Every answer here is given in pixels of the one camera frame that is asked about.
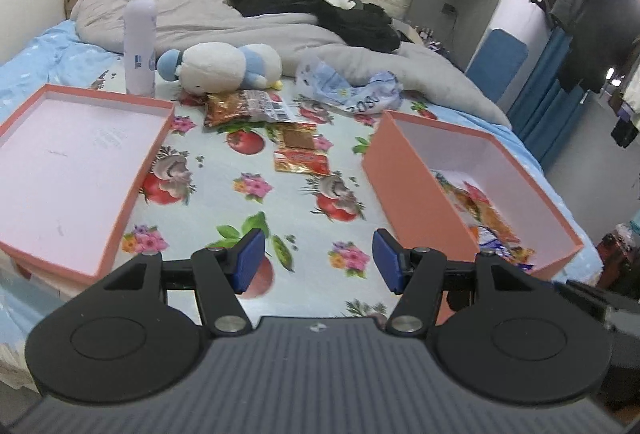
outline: plush toy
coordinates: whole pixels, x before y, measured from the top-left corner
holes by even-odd
[[[163,53],[158,59],[158,73],[167,81],[180,80],[185,91],[198,96],[262,90],[281,85],[282,61],[266,44],[236,48],[226,42],[204,42],[184,52]]]

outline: floral tablecloth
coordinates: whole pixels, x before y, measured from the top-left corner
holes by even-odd
[[[92,88],[124,92],[122,61]],[[177,101],[179,91],[177,83],[158,79],[158,98]],[[371,315],[385,321],[397,297],[372,261],[371,239],[377,228],[392,229],[361,167],[378,118],[348,117],[301,100],[291,80],[284,81],[279,93],[296,114],[318,125],[314,141],[327,152],[332,175],[276,172],[276,145],[268,127],[209,130],[203,126],[203,107],[177,104],[172,130],[140,188],[114,267],[138,252],[162,252],[169,260],[187,259],[207,245],[231,247],[251,228],[260,227],[268,237],[266,256],[249,291],[240,297],[254,323],[266,315]],[[400,110],[435,113],[449,122],[490,130],[570,217],[538,164],[508,129],[419,98],[405,98]],[[588,244],[584,232],[578,233]],[[572,265],[585,273],[568,272],[578,279],[600,266],[590,244]],[[45,273],[34,274],[33,282],[63,299],[81,291]],[[199,321],[193,293],[171,292],[170,304]]]

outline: blue curtain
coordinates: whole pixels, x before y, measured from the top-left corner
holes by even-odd
[[[584,112],[584,91],[567,93],[560,87],[558,71],[569,53],[571,36],[556,28],[518,98],[507,113],[513,132],[548,169]]]

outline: orange box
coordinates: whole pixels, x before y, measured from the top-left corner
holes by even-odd
[[[431,247],[456,261],[479,252],[431,170],[473,180],[522,245],[536,251],[529,262],[539,279],[553,277],[584,246],[524,167],[483,131],[386,111],[362,165],[405,248]]]
[[[91,284],[111,271],[174,105],[46,85],[0,125],[0,251]]]

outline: light blue sheet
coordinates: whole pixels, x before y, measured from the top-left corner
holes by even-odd
[[[0,122],[47,82],[76,87],[90,86],[98,75],[111,66],[115,57],[115,54],[105,52],[97,46],[80,42],[75,24],[71,21],[47,30],[33,39],[23,52],[0,67]],[[443,121],[482,129],[495,135],[574,226],[586,246],[556,276],[557,280],[570,278],[584,281],[600,270],[602,264],[594,246],[577,225],[560,196],[546,181],[540,165],[516,135],[506,127],[488,124],[460,111],[433,105],[430,105],[430,110]],[[21,351],[33,326],[60,304],[62,302],[45,289],[0,274],[0,344],[7,344],[15,351]]]

